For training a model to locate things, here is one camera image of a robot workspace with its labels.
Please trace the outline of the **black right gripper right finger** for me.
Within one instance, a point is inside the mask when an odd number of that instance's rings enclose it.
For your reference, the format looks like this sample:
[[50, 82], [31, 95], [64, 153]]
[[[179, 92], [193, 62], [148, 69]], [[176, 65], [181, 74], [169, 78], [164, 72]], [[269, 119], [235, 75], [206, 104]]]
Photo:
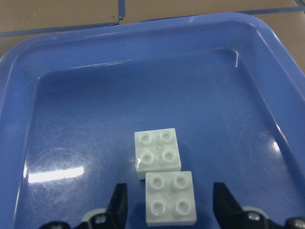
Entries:
[[273, 222], [261, 209], [242, 207], [225, 183], [213, 184], [213, 213], [222, 229], [303, 229], [304, 217], [287, 218], [285, 224]]

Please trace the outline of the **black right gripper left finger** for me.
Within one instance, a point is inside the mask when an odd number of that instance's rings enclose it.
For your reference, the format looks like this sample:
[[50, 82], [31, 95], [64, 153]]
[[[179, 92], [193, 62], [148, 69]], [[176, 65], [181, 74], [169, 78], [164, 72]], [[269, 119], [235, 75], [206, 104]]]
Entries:
[[112, 193], [107, 208], [97, 208], [87, 212], [77, 229], [124, 229], [128, 216], [128, 188], [126, 183], [118, 183]]

